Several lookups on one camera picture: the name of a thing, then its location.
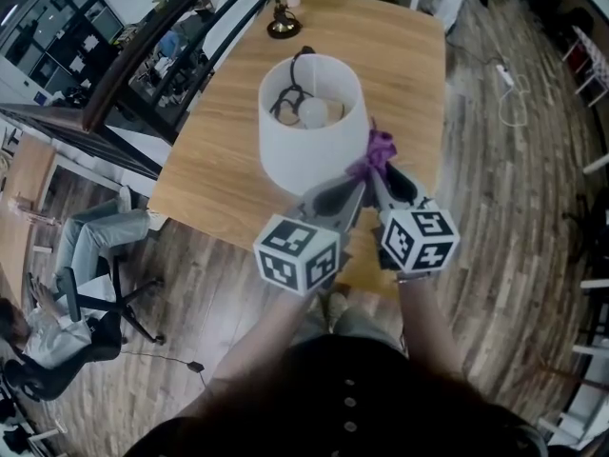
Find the metal railing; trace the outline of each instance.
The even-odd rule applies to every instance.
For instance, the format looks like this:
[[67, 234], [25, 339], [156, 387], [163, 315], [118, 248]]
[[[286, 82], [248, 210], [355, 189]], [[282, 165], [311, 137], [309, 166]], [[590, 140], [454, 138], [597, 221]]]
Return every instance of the metal railing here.
[[213, 75], [214, 66], [241, 30], [265, 4], [264, 0], [257, 1], [229, 32], [213, 55], [204, 63], [197, 63], [194, 70], [189, 70], [187, 88], [182, 98], [170, 109], [163, 109], [160, 107], [162, 97], [171, 88], [176, 77], [180, 73], [184, 74], [185, 65], [192, 60], [193, 53], [201, 52], [207, 34], [239, 0], [226, 0], [215, 13], [211, 14], [196, 34], [189, 39], [186, 47], [167, 69], [152, 93], [139, 93], [130, 85], [134, 74], [147, 61], [166, 32], [171, 30], [180, 17], [192, 9], [197, 1], [169, 0], [164, 7], [156, 11], [114, 60], [95, 86], [83, 109], [0, 104], [0, 112], [92, 156], [100, 157], [146, 177], [157, 178], [161, 166], [112, 131], [107, 126], [108, 115], [113, 110], [120, 110], [119, 113], [124, 116], [128, 113], [129, 117], [146, 126], [147, 133], [156, 135], [172, 145], [178, 137], [179, 127], [185, 118], [188, 106], [195, 95], [205, 89]]

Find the man sitting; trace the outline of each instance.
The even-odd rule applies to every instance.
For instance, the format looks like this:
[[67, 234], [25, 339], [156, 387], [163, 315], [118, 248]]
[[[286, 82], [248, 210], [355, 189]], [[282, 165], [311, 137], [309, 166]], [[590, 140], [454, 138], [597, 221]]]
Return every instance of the man sitting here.
[[[64, 225], [55, 273], [72, 268], [76, 286], [95, 277], [102, 249], [144, 239], [148, 230], [159, 230], [167, 218], [152, 210], [132, 209], [129, 188], [119, 198], [70, 217]], [[65, 298], [53, 300], [49, 288], [29, 277], [29, 290], [38, 302], [27, 317], [7, 299], [0, 299], [0, 337], [43, 368], [56, 368], [91, 343], [91, 328], [99, 311], [82, 309], [83, 319], [73, 323]], [[102, 294], [106, 301], [114, 293]]]

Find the wooden floor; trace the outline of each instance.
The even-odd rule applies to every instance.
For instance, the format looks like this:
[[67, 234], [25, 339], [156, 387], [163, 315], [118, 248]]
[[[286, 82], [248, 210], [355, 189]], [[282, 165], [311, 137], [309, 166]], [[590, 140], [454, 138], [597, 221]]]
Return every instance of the wooden floor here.
[[[438, 200], [452, 211], [462, 245], [436, 280], [437, 296], [470, 381], [531, 422], [541, 415], [551, 420], [572, 387], [531, 368], [536, 354], [559, 368], [577, 362], [570, 347], [586, 315], [578, 288], [583, 265], [567, 263], [579, 237], [560, 216], [575, 209], [577, 193], [592, 200], [603, 184], [601, 173], [580, 173], [599, 155], [597, 132], [574, 95], [573, 73], [525, 1], [491, 0], [486, 10], [467, 0], [449, 40], [482, 61], [501, 50], [531, 92], [523, 96], [528, 126], [508, 128], [499, 118], [506, 88], [496, 63], [449, 49]], [[504, 108], [506, 120], [520, 118], [518, 95], [508, 96]], [[111, 196], [68, 173], [56, 189], [49, 208], [62, 217]], [[49, 232], [46, 242], [56, 237]], [[34, 269], [48, 278], [52, 256], [36, 255]], [[128, 274], [137, 282], [165, 278], [161, 293], [134, 307], [167, 344], [153, 347], [126, 330], [125, 350], [199, 361], [206, 380], [276, 295], [259, 280], [250, 254], [176, 223], [135, 247]], [[394, 300], [365, 293], [352, 300], [392, 333], [400, 331]], [[124, 354], [86, 366], [56, 402], [24, 405], [41, 429], [57, 421], [68, 430], [58, 442], [70, 455], [121, 455], [201, 390], [199, 376], [179, 363]]]

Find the purple cloth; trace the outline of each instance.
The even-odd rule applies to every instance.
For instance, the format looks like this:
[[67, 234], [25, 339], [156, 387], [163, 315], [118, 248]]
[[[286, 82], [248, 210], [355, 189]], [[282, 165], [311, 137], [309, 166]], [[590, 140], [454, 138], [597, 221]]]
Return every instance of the purple cloth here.
[[393, 135], [389, 132], [377, 130], [377, 124], [372, 119], [372, 129], [368, 137], [368, 150], [364, 157], [346, 169], [346, 173], [366, 180], [370, 177], [370, 169], [374, 168], [385, 179], [387, 175], [387, 161], [398, 153], [393, 144]]

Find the shoe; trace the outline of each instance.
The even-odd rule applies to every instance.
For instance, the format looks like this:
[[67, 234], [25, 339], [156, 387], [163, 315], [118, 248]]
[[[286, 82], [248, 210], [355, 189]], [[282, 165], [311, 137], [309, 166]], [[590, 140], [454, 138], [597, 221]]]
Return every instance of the shoe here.
[[130, 187], [121, 187], [118, 191], [118, 212], [127, 213], [133, 210], [133, 199]]
[[146, 213], [148, 214], [148, 219], [150, 220], [150, 225], [148, 225], [148, 228], [154, 231], [159, 231], [160, 229], [162, 229], [163, 225], [169, 218], [166, 215], [163, 215], [158, 211], [154, 211], [152, 209], [147, 209]]
[[333, 292], [327, 302], [327, 324], [330, 331], [334, 331], [334, 326], [349, 308], [349, 304], [342, 293]]

